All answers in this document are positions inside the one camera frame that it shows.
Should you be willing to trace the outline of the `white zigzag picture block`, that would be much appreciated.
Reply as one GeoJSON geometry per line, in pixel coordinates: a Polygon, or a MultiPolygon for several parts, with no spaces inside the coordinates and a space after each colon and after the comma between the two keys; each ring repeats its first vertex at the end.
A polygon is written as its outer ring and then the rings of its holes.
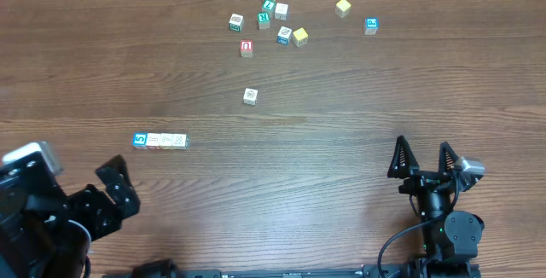
{"type": "Polygon", "coordinates": [[[189,137],[186,134],[173,134],[171,146],[175,149],[187,149],[189,147],[189,137]]]}

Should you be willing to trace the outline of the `white red edged block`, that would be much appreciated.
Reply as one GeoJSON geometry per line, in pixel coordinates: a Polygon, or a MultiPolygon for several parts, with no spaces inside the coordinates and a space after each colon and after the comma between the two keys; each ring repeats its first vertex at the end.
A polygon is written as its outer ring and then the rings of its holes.
{"type": "Polygon", "coordinates": [[[161,149],[160,146],[160,133],[148,133],[146,140],[146,147],[149,149],[161,149]]]}

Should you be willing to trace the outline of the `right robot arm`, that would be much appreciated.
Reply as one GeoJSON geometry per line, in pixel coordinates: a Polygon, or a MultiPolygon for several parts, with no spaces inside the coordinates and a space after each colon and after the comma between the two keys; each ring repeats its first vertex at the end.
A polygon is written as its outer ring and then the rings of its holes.
{"type": "Polygon", "coordinates": [[[397,265],[392,270],[393,277],[479,277],[479,267],[472,265],[471,260],[478,256],[485,223],[477,215],[457,211],[455,206],[460,194],[470,190],[484,175],[485,166],[479,159],[456,155],[448,142],[440,144],[438,169],[423,171],[405,137],[399,136],[387,176],[403,181],[398,192],[409,196],[420,222],[396,233],[383,245],[377,258],[379,275],[386,275],[382,266],[386,249],[419,229],[424,253],[397,265]]]}

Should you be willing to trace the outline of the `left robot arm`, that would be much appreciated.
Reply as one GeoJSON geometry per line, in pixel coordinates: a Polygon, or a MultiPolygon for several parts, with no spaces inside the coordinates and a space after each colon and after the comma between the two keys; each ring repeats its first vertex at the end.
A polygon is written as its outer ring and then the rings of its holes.
{"type": "Polygon", "coordinates": [[[1,165],[1,275],[86,277],[93,241],[136,215],[140,200],[120,155],[96,169],[104,190],[89,184],[66,194],[54,149],[30,142],[6,153],[1,165]]]}

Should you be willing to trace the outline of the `white blue edged block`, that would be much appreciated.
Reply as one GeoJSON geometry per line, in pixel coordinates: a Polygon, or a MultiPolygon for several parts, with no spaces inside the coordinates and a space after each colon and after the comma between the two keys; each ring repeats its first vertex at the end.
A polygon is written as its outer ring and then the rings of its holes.
{"type": "Polygon", "coordinates": [[[160,148],[161,149],[171,149],[172,148],[172,138],[173,138],[173,134],[171,134],[171,133],[161,133],[160,134],[160,148]]]}

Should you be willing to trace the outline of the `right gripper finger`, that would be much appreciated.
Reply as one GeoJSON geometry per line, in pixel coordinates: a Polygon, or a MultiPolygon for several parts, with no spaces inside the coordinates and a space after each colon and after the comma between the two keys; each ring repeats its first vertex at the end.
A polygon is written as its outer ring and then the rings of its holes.
{"type": "Polygon", "coordinates": [[[459,157],[448,142],[442,142],[439,149],[439,172],[447,173],[455,169],[459,157]]]}
{"type": "Polygon", "coordinates": [[[414,176],[420,170],[410,145],[404,136],[396,140],[392,161],[387,172],[389,178],[405,179],[414,176]]]}

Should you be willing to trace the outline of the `blue number five block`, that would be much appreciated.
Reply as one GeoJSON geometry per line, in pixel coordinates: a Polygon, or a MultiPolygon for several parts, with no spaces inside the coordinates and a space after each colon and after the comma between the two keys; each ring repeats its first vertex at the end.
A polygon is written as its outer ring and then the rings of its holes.
{"type": "Polygon", "coordinates": [[[134,148],[147,147],[148,134],[145,132],[135,132],[132,138],[132,146],[134,148]]]}

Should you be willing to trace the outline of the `red letter U block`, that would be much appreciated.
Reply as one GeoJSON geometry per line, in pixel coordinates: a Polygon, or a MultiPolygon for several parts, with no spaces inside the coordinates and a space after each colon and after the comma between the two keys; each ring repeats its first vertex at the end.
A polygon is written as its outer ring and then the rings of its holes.
{"type": "Polygon", "coordinates": [[[253,41],[241,40],[240,53],[241,53],[241,57],[252,58],[253,57],[253,41]]]}

